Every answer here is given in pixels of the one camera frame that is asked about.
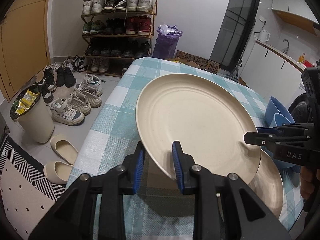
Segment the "trash can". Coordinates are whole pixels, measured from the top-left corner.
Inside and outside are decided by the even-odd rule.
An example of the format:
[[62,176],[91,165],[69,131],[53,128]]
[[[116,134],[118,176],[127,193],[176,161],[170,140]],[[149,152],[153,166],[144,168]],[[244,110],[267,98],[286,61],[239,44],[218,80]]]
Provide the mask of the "trash can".
[[179,31],[176,25],[173,27],[160,25],[157,32],[159,34],[152,56],[154,58],[173,58],[182,31]]
[[33,93],[39,92],[37,85],[32,85],[23,90],[12,104],[10,109],[10,117],[14,122],[19,122],[25,132],[33,140],[39,143],[45,143],[52,135],[54,124],[41,93],[39,93],[28,110],[22,114],[17,114],[15,112],[16,106],[19,104],[19,100],[24,97],[27,90],[30,90]]

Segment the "silver bolt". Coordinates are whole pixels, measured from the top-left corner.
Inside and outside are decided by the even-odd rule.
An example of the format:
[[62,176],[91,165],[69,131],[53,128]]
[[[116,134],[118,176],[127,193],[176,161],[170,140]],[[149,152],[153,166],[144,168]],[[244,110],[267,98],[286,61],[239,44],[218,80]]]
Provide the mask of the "silver bolt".
[[229,174],[229,178],[230,178],[231,180],[237,180],[239,177],[238,177],[238,175],[235,174],[235,173],[230,173],[230,174]]
[[201,171],[201,166],[195,164],[195,165],[192,166],[192,169],[193,169],[194,171]]
[[118,165],[116,166],[117,171],[125,171],[125,166],[124,165]]
[[80,175],[80,179],[81,180],[88,180],[90,178],[90,175],[87,173],[81,174]]

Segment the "faucet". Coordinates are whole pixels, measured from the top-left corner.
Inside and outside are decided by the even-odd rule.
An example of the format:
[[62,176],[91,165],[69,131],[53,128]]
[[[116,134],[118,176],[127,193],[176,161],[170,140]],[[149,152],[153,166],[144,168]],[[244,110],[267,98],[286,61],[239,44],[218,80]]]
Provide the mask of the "faucet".
[[283,41],[286,41],[286,42],[288,43],[287,49],[285,49],[285,50],[283,51],[283,53],[287,55],[288,49],[289,49],[289,41],[288,41],[287,39],[284,39]]

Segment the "table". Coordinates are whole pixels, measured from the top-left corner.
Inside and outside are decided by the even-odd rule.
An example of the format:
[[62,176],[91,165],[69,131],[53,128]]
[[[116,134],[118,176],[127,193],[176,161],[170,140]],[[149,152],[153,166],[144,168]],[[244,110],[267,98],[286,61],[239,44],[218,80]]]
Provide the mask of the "table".
[[[135,60],[125,72],[94,121],[72,168],[67,187],[82,173],[91,176],[106,173],[132,154],[139,141],[135,107],[143,87],[152,79],[170,73],[189,73],[206,78],[229,91],[250,114],[256,126],[265,126],[267,104],[252,89],[229,79],[184,64],[156,58]],[[292,172],[282,171],[284,202],[279,220],[289,230],[303,201],[300,184],[292,184]],[[96,217],[100,208],[98,196]],[[135,196],[124,196],[124,217],[127,239],[192,239],[193,196],[182,196],[176,182],[169,179],[146,156],[141,186]],[[98,223],[94,225],[97,239]]]

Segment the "beige slipper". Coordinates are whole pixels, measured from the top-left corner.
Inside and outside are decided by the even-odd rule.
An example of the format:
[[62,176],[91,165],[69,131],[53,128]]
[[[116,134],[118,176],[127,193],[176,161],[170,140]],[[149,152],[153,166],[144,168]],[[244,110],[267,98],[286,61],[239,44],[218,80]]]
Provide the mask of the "beige slipper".
[[64,160],[71,165],[75,164],[78,156],[76,148],[65,139],[61,134],[57,134],[51,137],[50,144],[52,149]]
[[72,165],[61,161],[48,162],[43,168],[43,173],[48,181],[52,183],[67,184],[72,167]]

